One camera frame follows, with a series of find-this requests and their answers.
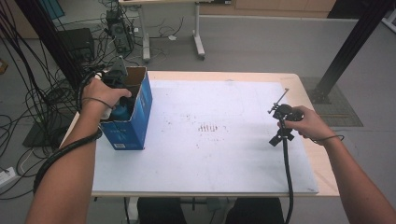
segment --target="desk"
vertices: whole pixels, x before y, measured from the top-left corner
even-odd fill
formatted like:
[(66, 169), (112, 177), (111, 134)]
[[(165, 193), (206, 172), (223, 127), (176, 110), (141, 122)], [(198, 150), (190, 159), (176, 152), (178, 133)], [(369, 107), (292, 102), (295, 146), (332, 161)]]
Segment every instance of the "desk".
[(192, 36), (195, 41), (195, 46), (198, 51), (198, 56), (202, 59), (205, 58), (205, 51), (202, 45), (201, 37), (199, 35), (199, 9), (200, 5), (196, 0), (120, 0), (120, 5), (122, 6), (136, 6), (137, 12), (139, 14), (141, 29), (143, 33), (143, 61), (148, 63), (150, 60), (150, 52), (149, 52), (149, 34), (146, 30), (145, 19), (146, 13), (145, 9), (151, 9), (155, 14), (162, 14), (164, 11), (172, 8), (166, 8), (167, 5), (170, 4), (193, 4), (194, 12), (193, 15), (195, 17), (195, 29), (192, 32)]
[[(163, 71), (149, 71), (149, 78), (152, 81), (156, 80), (195, 80), (195, 81), (225, 81), (225, 80), (233, 80), (233, 81), (250, 81), (250, 82), (278, 82), (281, 84), (283, 88), (290, 88), (290, 91), (286, 95), (287, 101), (290, 105), (305, 105), (307, 107), (313, 108), (306, 93), (303, 88), (303, 85), (300, 79), (293, 74), (269, 74), (269, 73), (217, 73), (217, 72), (163, 72)], [(103, 147), (106, 148), (106, 153), (110, 153), (113, 155), (118, 155), (119, 159), (127, 158), (126, 156), (129, 153), (134, 153), (137, 157), (144, 155), (145, 150), (139, 152), (131, 152), (131, 151), (115, 151), (111, 145), (106, 142), (106, 139), (98, 141), (98, 150), (103, 150)], [(327, 158), (325, 150), (312, 143), (310, 140), (302, 139), (306, 155), (310, 161), (312, 166), (312, 170), (315, 176), (315, 179), (318, 183), (318, 193), (317, 194), (307, 194), (307, 193), (296, 193), (296, 196), (338, 196), (338, 188), (336, 187), (335, 179), (332, 174), (332, 168), (330, 166), (329, 160)], [(123, 171), (117, 172), (114, 170), (117, 167), (118, 162), (109, 163), (109, 161), (113, 160), (111, 158), (103, 158), (103, 154), (100, 151), (97, 151), (96, 155), (96, 166), (95, 166), (95, 179), (93, 182), (92, 188), (92, 196), (121, 196), (121, 197), (141, 197), (141, 196), (286, 196), (288, 193), (286, 190), (284, 192), (247, 192), (247, 191), (239, 191), (239, 192), (217, 192), (216, 189), (212, 189), (211, 192), (205, 191), (202, 192), (198, 189), (192, 189), (191, 191), (152, 191), (152, 190), (142, 190), (142, 191), (132, 191), (128, 190), (128, 187), (124, 186), (122, 190), (106, 190), (103, 188), (102, 184), (106, 183), (106, 178), (111, 177), (112, 183), (111, 185), (117, 186), (120, 184), (121, 180), (125, 178), (133, 178), (132, 176), (118, 176), (123, 173)], [(129, 168), (125, 167), (125, 169), (139, 169), (139, 167), (134, 166), (133, 163), (130, 163)]]

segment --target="gray floor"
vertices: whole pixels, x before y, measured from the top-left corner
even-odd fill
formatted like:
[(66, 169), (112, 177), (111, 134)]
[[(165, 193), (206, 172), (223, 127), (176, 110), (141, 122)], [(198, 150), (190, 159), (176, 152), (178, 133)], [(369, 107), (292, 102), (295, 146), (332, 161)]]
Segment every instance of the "gray floor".
[[(163, 53), (153, 58), (147, 67), (151, 71), (274, 72), (321, 77), (355, 23), (202, 17), (200, 32), (206, 53), (202, 61), (196, 56), (191, 37), (192, 20), (186, 19), (176, 41), (151, 40), (151, 46)], [(36, 41), (29, 43), (39, 50)], [(3, 45), (0, 50), (0, 57), (10, 62)], [(355, 159), (394, 207), (396, 102), (391, 99), (394, 99), (396, 83), (395, 53), (396, 34), (379, 24), (337, 83), (363, 127), (336, 128), (346, 136), (345, 143)], [(11, 64), (0, 76), (0, 114), (17, 118), (25, 110), (25, 93), (21, 78)], [(32, 123), (31, 119), (24, 119), (18, 125), (7, 153), (0, 158), (2, 167), (15, 166), (27, 150), (21, 142)], [(32, 163), (28, 160), (25, 167)], [(25, 192), (31, 188), (32, 181), (32, 178), (23, 179), (15, 189), (0, 198)], [(22, 223), (31, 200), (32, 194), (28, 194), (19, 199), (0, 201), (1, 223)], [(288, 200), (282, 199), (282, 203), (286, 212)], [(192, 211), (190, 204), (183, 204), (183, 209), (191, 224), (209, 223), (213, 214), (204, 205)], [(221, 217), (221, 213), (216, 213), (212, 223), (219, 223)], [(89, 223), (125, 223), (124, 219), (121, 198), (100, 198), (91, 203)], [(296, 198), (291, 223), (347, 223), (347, 218), (339, 198)]]

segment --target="blue box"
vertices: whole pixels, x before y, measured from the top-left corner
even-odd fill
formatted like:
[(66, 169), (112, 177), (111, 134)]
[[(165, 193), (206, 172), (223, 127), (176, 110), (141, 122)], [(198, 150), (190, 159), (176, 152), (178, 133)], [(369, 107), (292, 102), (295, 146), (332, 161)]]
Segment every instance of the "blue box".
[(144, 149), (152, 104), (149, 75), (146, 67), (126, 69), (128, 76), (124, 84), (134, 99), (132, 115), (127, 120), (102, 120), (100, 126), (114, 149), (139, 150)]

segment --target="electronic device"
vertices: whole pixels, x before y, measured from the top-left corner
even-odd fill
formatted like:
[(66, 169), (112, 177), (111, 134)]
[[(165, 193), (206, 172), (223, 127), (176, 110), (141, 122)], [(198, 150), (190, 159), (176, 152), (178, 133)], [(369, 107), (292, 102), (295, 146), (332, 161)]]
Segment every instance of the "electronic device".
[[(274, 103), (274, 106), (268, 111), (268, 114), (271, 114), (271, 112), (274, 110), (274, 119), (300, 121), (303, 119), (303, 113), (300, 110), (295, 109), (290, 105), (279, 105), (280, 100), (282, 100), (288, 91), (289, 89), (285, 89), (283, 95), (276, 103)], [(290, 141), (293, 140), (294, 136), (291, 134), (291, 131), (292, 129), (285, 128), (282, 130), (282, 128), (279, 128), (276, 135), (270, 140), (270, 144), (275, 147), (279, 142), (282, 141), (283, 137), (287, 137)]]
[(70, 56), (78, 63), (94, 60), (94, 42), (89, 28), (58, 31)]
[(125, 55), (133, 50), (132, 38), (121, 16), (120, 9), (106, 12), (108, 31), (113, 36), (116, 52)]

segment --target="extension cord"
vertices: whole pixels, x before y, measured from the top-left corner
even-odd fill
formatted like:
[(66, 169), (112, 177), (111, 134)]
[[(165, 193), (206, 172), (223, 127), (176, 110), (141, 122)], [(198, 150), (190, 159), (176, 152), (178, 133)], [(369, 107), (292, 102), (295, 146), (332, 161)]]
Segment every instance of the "extension cord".
[(5, 171), (0, 173), (0, 188), (10, 183), (14, 179), (18, 178), (17, 175), (15, 175), (14, 168), (9, 167), (7, 171), (8, 173), (6, 173)]

